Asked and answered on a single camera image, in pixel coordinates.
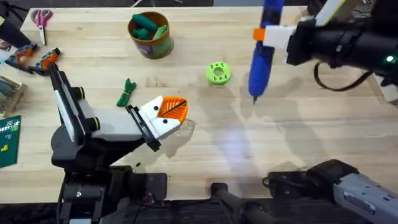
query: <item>green book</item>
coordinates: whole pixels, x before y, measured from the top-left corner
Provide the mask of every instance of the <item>green book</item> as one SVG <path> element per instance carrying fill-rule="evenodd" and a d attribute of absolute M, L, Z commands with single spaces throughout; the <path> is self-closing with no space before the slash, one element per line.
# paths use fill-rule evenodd
<path fill-rule="evenodd" d="M 21 116 L 0 120 L 0 167 L 17 163 Z"/>

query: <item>green light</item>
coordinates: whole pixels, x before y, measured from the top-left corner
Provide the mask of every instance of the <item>green light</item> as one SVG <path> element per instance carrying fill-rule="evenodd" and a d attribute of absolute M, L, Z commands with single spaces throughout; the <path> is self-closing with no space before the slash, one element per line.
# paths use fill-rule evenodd
<path fill-rule="evenodd" d="M 388 56 L 386 58 L 386 60 L 387 60 L 387 62 L 392 62 L 394 60 L 394 57 L 393 56 Z"/>

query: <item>green object in cup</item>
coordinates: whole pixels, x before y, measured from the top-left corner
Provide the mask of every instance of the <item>green object in cup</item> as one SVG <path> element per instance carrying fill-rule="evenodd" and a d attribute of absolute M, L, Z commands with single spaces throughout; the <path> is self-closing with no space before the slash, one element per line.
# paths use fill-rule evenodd
<path fill-rule="evenodd" d="M 161 27 L 159 27 L 152 40 L 160 38 L 164 34 L 164 32 L 166 32 L 166 30 L 167 30 L 167 25 L 162 25 Z"/>
<path fill-rule="evenodd" d="M 150 40 L 149 31 L 145 28 L 142 29 L 134 29 L 132 31 L 132 35 L 140 40 Z"/>
<path fill-rule="evenodd" d="M 146 16 L 143 16 L 141 14 L 135 14 L 132 15 L 131 19 L 140 25 L 141 27 L 150 30 L 150 31 L 156 31 L 157 30 L 157 25 L 152 22 L 150 19 L 148 19 Z"/>

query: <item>green spool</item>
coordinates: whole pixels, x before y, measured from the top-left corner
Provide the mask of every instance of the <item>green spool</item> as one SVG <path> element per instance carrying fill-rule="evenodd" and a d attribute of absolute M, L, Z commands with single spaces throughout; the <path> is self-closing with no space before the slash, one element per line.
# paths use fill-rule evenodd
<path fill-rule="evenodd" d="M 221 71 L 222 75 L 217 75 L 216 71 Z M 207 66 L 206 69 L 207 80 L 214 85 L 224 85 L 231 79 L 231 69 L 225 62 L 214 62 Z"/>

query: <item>blue marker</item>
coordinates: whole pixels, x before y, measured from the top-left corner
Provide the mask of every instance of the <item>blue marker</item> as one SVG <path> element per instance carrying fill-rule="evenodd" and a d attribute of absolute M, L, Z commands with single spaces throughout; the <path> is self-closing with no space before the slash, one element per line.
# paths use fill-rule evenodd
<path fill-rule="evenodd" d="M 284 0 L 265 0 L 262 11 L 261 28 L 267 25 L 278 25 L 282 15 Z M 272 58 L 274 57 L 274 48 L 265 47 L 262 41 L 257 41 L 253 52 L 249 75 L 249 93 L 253 96 L 253 104 L 257 97 L 264 93 L 271 73 Z"/>

